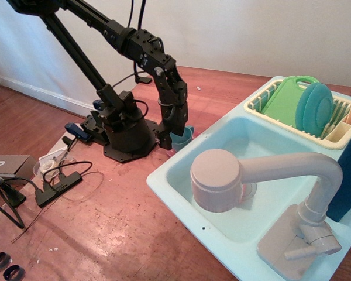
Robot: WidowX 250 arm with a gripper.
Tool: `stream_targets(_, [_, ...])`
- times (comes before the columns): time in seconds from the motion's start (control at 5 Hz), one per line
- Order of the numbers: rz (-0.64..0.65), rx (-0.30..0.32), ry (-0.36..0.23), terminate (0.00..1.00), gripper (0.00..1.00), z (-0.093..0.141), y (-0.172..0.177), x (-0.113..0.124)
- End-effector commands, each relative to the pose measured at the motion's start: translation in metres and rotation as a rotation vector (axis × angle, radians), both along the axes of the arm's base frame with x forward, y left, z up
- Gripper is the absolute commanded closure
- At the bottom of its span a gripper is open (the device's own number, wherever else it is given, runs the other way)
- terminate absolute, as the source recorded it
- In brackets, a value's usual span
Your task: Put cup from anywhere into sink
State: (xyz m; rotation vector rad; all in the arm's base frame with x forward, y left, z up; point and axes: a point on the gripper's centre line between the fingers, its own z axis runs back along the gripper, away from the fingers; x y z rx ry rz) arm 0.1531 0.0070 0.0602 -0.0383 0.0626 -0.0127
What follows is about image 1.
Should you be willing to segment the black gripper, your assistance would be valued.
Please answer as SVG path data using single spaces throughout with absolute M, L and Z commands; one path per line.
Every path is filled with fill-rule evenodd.
M 161 39 L 150 32 L 141 29 L 133 35 L 130 53 L 137 65 L 153 77 L 164 121 L 157 129 L 157 142 L 161 148 L 171 150 L 170 133 L 182 136 L 188 121 L 187 84 L 178 73 L 176 60 L 165 54 Z

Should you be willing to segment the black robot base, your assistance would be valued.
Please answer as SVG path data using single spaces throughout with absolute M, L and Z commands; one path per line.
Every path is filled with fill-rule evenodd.
M 132 92 L 117 94 L 110 84 L 97 91 L 100 109 L 90 112 L 81 127 L 103 147 L 103 155 L 126 163 L 146 157 L 156 146 L 157 123 L 146 119 Z

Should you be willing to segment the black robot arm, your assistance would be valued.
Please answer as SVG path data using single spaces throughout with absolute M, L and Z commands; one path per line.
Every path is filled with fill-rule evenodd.
M 38 16 L 95 87 L 104 103 L 99 117 L 108 136 L 140 124 L 144 117 L 136 109 L 134 98 L 125 101 L 105 82 L 56 12 L 59 9 L 69 10 L 99 31 L 120 55 L 150 74 L 159 93 L 161 108 L 161 122 L 154 133 L 155 140 L 161 148 L 171 149 L 170 135 L 181 136 L 188 118 L 187 84 L 177 71 L 176 61 L 165 54 L 160 38 L 144 29 L 124 27 L 85 1 L 9 1 L 9 4 L 17 13 Z

